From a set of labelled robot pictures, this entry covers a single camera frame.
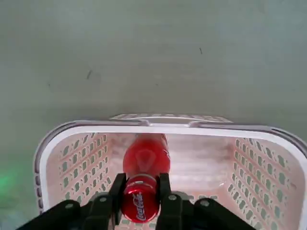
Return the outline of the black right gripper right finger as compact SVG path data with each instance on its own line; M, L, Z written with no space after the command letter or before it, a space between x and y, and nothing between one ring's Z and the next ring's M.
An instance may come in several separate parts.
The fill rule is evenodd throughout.
M171 191L169 174L159 176L161 201L157 230L253 230L233 212L210 198L194 204Z

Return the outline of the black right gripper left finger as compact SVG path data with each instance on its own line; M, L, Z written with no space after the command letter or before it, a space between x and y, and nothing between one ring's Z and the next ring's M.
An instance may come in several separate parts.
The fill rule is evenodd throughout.
M120 222L120 199L126 181L126 174L119 173L108 193L94 195L83 206L75 200L62 201L18 229L113 230Z

